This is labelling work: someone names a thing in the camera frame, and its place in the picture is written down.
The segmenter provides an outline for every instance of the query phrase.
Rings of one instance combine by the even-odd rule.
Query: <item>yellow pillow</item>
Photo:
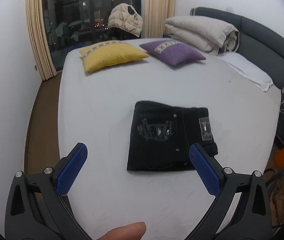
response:
[[[149,55],[124,41],[103,41],[80,50],[86,72],[113,66]]]

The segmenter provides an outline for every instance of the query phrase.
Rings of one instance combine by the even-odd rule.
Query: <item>silver bolt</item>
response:
[[[22,176],[22,174],[23,174],[23,172],[18,171],[18,172],[15,173],[15,177],[19,178],[19,177]]]
[[[257,176],[257,177],[261,177],[261,172],[260,171],[255,171],[255,176]]]
[[[51,167],[48,167],[44,170],[45,174],[50,174],[53,171],[53,169]]]
[[[226,167],[226,168],[224,168],[224,172],[226,174],[231,174],[233,172],[233,170],[231,168],[229,168],[229,167]]]

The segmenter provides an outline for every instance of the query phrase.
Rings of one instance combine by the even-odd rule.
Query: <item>blue gripper pad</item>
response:
[[[88,149],[85,144],[78,143],[70,154],[56,165],[58,176],[55,179],[55,192],[59,197],[69,192],[87,157]]]
[[[189,157],[209,194],[217,197],[221,192],[220,180],[210,164],[207,162],[207,160],[195,145],[192,145],[190,147]]]

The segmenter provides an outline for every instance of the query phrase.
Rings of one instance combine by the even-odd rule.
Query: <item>folded black jeans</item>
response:
[[[139,101],[133,114],[127,170],[193,170],[189,148],[194,143],[211,157],[218,154],[207,108]]]

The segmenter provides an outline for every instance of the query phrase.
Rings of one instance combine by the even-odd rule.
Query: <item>orange container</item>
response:
[[[276,156],[274,157],[274,166],[277,170],[284,167],[284,148],[277,151]]]

